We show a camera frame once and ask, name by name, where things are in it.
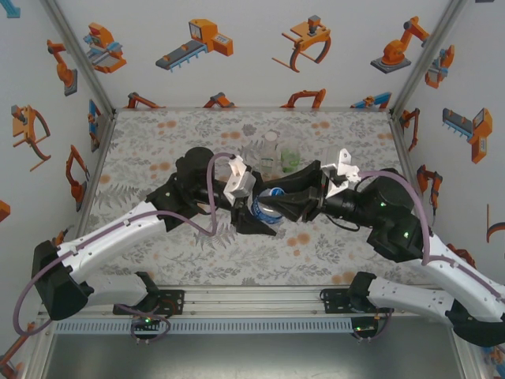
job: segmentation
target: patterned table surface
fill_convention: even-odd
[[[387,114],[379,112],[272,111],[123,111],[99,179],[87,232],[135,207],[174,172],[177,158],[195,146],[214,153],[240,154],[259,169],[263,135],[279,143],[296,141],[301,166],[320,158],[329,146],[349,150],[362,170],[396,167],[398,155]],[[226,180],[226,159],[216,178]],[[208,216],[194,220],[210,227]],[[238,235],[228,212],[218,211],[219,228],[209,238],[188,225],[134,246],[103,266],[105,274],[147,271],[166,285],[327,285],[350,283],[358,271],[374,272],[401,283],[426,279],[383,259],[366,243],[368,230],[344,231],[326,217],[313,223],[284,220],[277,236]]]

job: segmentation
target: purple cable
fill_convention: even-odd
[[[423,266],[426,266],[428,263],[433,262],[433,261],[447,262],[452,267],[459,268],[466,275],[468,275],[470,278],[474,279],[482,287],[484,287],[486,290],[488,290],[493,296],[496,297],[497,300],[500,300],[503,304],[505,304],[505,298],[502,298],[502,295],[497,290],[495,290],[486,280],[483,280],[482,278],[480,278],[479,275],[477,275],[472,270],[468,269],[465,266],[459,265],[458,262],[456,262],[453,259],[450,259],[449,257],[444,257],[442,255],[434,255],[434,256],[430,257],[430,255],[429,255],[428,219],[426,218],[426,213],[425,213],[425,210],[423,209],[421,199],[419,199],[419,196],[417,195],[414,188],[404,178],[402,178],[400,175],[395,174],[390,171],[360,171],[360,172],[358,172],[358,175],[362,178],[367,178],[370,176],[372,176],[372,177],[385,176],[387,178],[394,179],[396,182],[400,183],[407,190],[410,197],[412,197],[414,204],[416,205],[417,213],[419,215],[419,220],[421,221],[421,229],[422,229],[422,233],[423,233],[423,245],[425,246],[424,252],[423,252],[423,262],[422,262]]]
[[[413,203],[416,206],[417,214],[419,215],[419,220],[421,221],[421,230],[423,234],[423,265],[427,265],[429,262],[429,227],[428,227],[428,219],[426,218],[425,210],[423,209],[423,204],[421,203],[421,199],[417,195],[415,189],[408,183],[404,178],[400,175],[395,174],[390,171],[360,171],[357,173],[362,178],[368,178],[370,176],[384,176],[386,178],[394,179],[396,182],[400,183],[403,188],[409,193],[410,197],[412,197]]]
[[[170,211],[151,211],[151,212],[142,213],[140,215],[134,216],[131,219],[129,219],[129,222],[132,223],[134,221],[137,221],[139,219],[143,219],[144,217],[149,217],[149,216],[172,216],[172,217],[175,217],[176,219],[179,219],[180,221],[182,221],[184,223],[188,223],[189,225],[191,225],[192,227],[195,227],[198,231],[202,232],[203,234],[205,234],[209,237],[215,235],[215,233],[218,229],[218,223],[217,223],[217,215],[215,213],[216,208],[215,208],[215,199],[214,199],[214,189],[212,188],[212,168],[214,167],[214,163],[217,159],[223,158],[223,157],[231,158],[232,156],[234,156],[234,155],[230,154],[228,152],[219,152],[219,153],[214,154],[212,156],[212,158],[209,161],[208,166],[207,166],[207,192],[208,192],[208,203],[211,208],[211,224],[212,224],[212,229],[210,231],[208,231],[208,230],[204,229],[203,227],[201,227],[200,225],[194,223],[192,220],[187,219],[184,216],[181,216],[175,212],[170,212]],[[120,223],[116,223],[115,225],[113,225],[111,227],[108,227],[105,231],[101,231],[100,233],[98,233],[97,235],[94,235],[93,237],[91,237],[87,241],[84,241],[80,245],[77,245],[76,246],[77,251],[83,249],[84,247],[86,247],[90,243],[96,241],[97,239],[102,238],[105,235],[108,235],[112,231],[115,231],[116,229],[118,229],[120,227],[124,227],[124,226],[125,226],[125,224],[123,222],[120,222]],[[70,257],[72,254],[73,254],[73,251],[69,251],[69,252],[61,255],[60,257],[56,258],[54,261],[52,261],[50,264],[48,264],[44,268],[42,268],[39,272],[37,272],[35,274],[35,276],[33,276],[32,280],[30,280],[30,282],[26,285],[26,287],[21,292],[21,295],[19,296],[19,299],[17,300],[16,305],[14,306],[14,314],[13,314],[13,327],[14,327],[14,330],[16,331],[16,333],[19,334],[20,336],[34,336],[35,334],[42,332],[52,322],[52,320],[48,320],[44,324],[42,324],[40,327],[38,327],[35,330],[32,330],[31,332],[23,330],[23,328],[19,324],[19,313],[21,311],[21,306],[23,305],[26,295],[32,289],[32,287],[35,285],[37,280],[42,278],[42,276],[44,276],[46,274],[46,272],[51,270],[54,266],[58,265],[59,263],[63,262],[66,258]],[[158,338],[161,338],[161,336],[164,336],[170,330],[170,323],[163,316],[154,315],[154,314],[149,315],[149,313],[135,313],[137,311],[133,312],[134,310],[131,310],[130,308],[123,306],[122,304],[116,304],[116,306],[119,308],[122,308],[122,309],[124,308],[124,310],[126,312],[139,314],[139,315],[142,315],[143,317],[157,318],[163,322],[166,322],[167,323],[166,331],[164,333],[161,333],[156,338],[153,338],[152,340],[156,340]]]
[[[387,331],[387,328],[389,328],[389,324],[391,323],[392,314],[393,314],[393,309],[390,309],[389,313],[386,316],[386,321],[384,322],[382,329],[377,334],[375,334],[374,337],[363,338],[359,334],[357,334],[355,330],[353,330],[354,336],[359,340],[359,342],[361,342],[362,340],[368,340],[370,342],[372,340],[379,338]]]

